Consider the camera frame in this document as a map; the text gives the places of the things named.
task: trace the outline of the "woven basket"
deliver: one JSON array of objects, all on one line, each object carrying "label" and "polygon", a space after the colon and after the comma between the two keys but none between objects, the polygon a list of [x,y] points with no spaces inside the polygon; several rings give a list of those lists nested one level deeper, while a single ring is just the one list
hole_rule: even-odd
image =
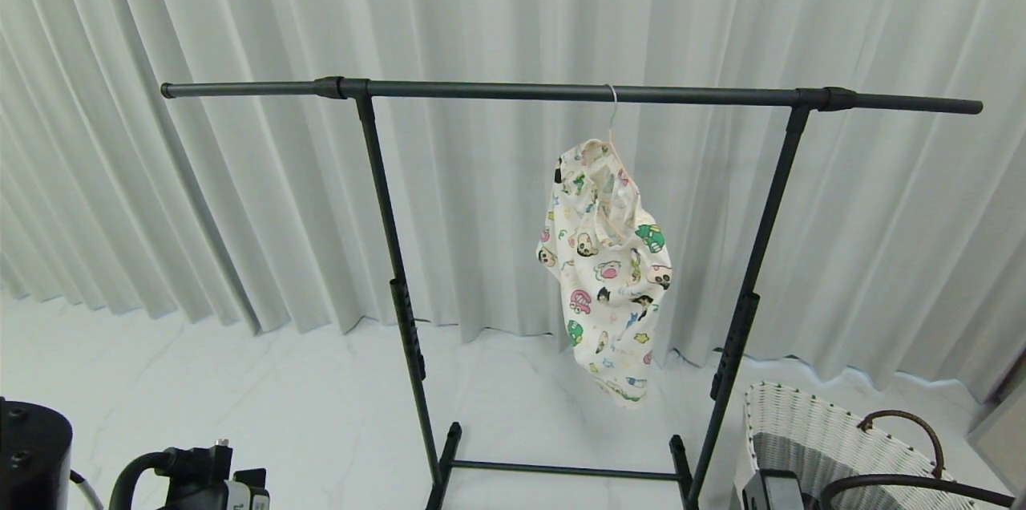
[{"label": "woven basket", "polygon": [[[934,443],[937,462],[873,428],[873,420],[883,416],[898,416],[922,426]],[[834,480],[861,474],[908,474],[952,480],[944,470],[944,455],[937,434],[925,422],[908,413],[883,410],[862,418],[815,395],[762,382],[745,394],[745,423],[748,439],[743,456],[747,455],[752,472],[791,470],[798,476],[802,494],[811,499],[818,499],[823,487]],[[960,496],[901,486],[852,489],[838,496],[834,506],[852,510],[976,508],[972,500]]]}]

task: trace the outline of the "patterned garment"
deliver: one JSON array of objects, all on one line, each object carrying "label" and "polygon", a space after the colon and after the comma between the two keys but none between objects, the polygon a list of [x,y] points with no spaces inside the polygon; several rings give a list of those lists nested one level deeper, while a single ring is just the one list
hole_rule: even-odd
[{"label": "patterned garment", "polygon": [[559,280],[574,357],[617,404],[635,408],[670,287],[666,240],[605,142],[563,153],[550,203],[538,261]]}]

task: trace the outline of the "white curtain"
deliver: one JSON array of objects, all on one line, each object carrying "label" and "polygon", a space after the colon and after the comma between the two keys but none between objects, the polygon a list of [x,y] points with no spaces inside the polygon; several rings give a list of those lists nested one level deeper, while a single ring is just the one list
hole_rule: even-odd
[{"label": "white curtain", "polygon": [[[1026,0],[0,0],[15,293],[268,330],[394,320],[351,102],[164,101],[159,82],[849,86],[982,116],[814,113],[749,352],[985,397],[1026,345]],[[610,105],[376,101],[415,313],[560,332],[532,258],[554,159]],[[676,268],[661,343],[714,356],[785,109],[620,107]]]}]

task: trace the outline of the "clothes rack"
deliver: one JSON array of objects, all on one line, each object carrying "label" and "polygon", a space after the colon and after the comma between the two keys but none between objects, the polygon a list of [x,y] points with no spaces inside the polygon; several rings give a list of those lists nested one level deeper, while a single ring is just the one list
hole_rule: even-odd
[{"label": "clothes rack", "polygon": [[168,83],[160,86],[160,92],[168,100],[172,97],[244,96],[244,94],[316,94],[329,100],[355,101],[363,136],[370,159],[370,171],[385,225],[385,238],[389,258],[392,262],[393,279],[389,282],[392,301],[395,305],[399,335],[409,382],[412,388],[417,416],[421,423],[421,434],[431,471],[432,488],[428,497],[427,510],[442,507],[445,488],[453,468],[502,470],[515,472],[540,472],[546,474],[575,474],[613,478],[635,478],[643,480],[664,480],[676,482],[680,489],[682,506],[685,510],[698,510],[699,495],[709,469],[713,448],[723,423],[723,416],[729,401],[738,368],[744,355],[748,335],[751,331],[758,308],[759,296],[755,293],[755,282],[765,257],[770,233],[773,231],[777,211],[787,185],[791,165],[794,163],[798,142],[805,129],[811,112],[838,112],[854,108],[898,109],[908,112],[965,113],[977,115],[983,111],[979,101],[947,100],[946,97],[909,97],[900,94],[857,93],[839,86],[825,86],[821,89],[713,89],[713,87],[688,86],[616,86],[617,97],[623,104],[674,104],[674,105],[754,105],[754,107],[791,108],[787,129],[770,184],[762,218],[759,219],[755,242],[745,270],[741,291],[734,309],[731,326],[723,343],[719,366],[713,378],[710,397],[715,400],[706,431],[702,450],[694,474],[689,470],[684,444],[679,435],[670,439],[670,457],[674,471],[637,472],[606,468],[576,468],[568,466],[543,466],[535,464],[513,464],[504,462],[479,462],[457,458],[457,447],[463,429],[459,422],[449,427],[445,445],[439,457],[435,446],[428,403],[424,392],[426,378],[424,354],[421,352],[413,320],[413,309],[409,301],[406,272],[402,265],[402,251],[396,231],[395,214],[389,197],[385,163],[382,158],[381,142],[374,119],[373,97],[447,97],[447,100],[519,100],[519,101],[613,101],[605,85],[546,85],[546,83],[508,82],[400,82],[400,80],[370,80],[326,76],[326,78],[305,80],[305,82],[209,82],[209,83]]}]

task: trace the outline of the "basket handle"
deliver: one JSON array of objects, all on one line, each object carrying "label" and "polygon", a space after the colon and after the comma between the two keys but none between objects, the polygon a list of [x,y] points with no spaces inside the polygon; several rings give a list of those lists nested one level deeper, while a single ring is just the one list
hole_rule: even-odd
[{"label": "basket handle", "polygon": [[911,420],[912,422],[918,424],[923,430],[926,430],[926,434],[930,436],[930,441],[934,442],[934,459],[936,460],[936,463],[934,464],[934,471],[931,473],[935,478],[940,480],[941,473],[944,472],[944,452],[941,449],[941,440],[937,437],[937,432],[930,427],[930,424],[926,424],[924,420],[919,418],[919,416],[909,414],[908,411],[902,411],[900,409],[881,409],[879,411],[874,411],[863,419],[863,421],[859,423],[859,430],[865,432],[872,429],[874,420],[886,416],[895,416],[897,418]]}]

